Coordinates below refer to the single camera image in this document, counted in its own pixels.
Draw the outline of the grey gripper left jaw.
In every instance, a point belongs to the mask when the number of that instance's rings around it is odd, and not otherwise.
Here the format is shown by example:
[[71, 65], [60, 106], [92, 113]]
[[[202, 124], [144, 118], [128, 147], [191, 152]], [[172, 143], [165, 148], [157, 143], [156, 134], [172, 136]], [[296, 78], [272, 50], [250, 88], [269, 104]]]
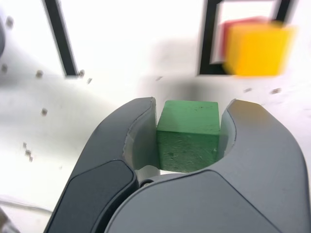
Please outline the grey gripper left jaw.
[[139, 184], [159, 174], [156, 100], [134, 99], [93, 131], [45, 232], [104, 232], [116, 209]]

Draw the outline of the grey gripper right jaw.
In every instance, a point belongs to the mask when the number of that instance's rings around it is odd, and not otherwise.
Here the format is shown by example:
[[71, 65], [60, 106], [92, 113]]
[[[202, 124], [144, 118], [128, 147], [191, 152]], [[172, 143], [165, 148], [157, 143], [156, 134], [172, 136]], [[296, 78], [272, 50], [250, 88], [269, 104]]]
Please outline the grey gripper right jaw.
[[108, 233], [308, 233], [303, 153], [262, 106], [169, 100], [157, 125], [159, 163], [113, 214]]

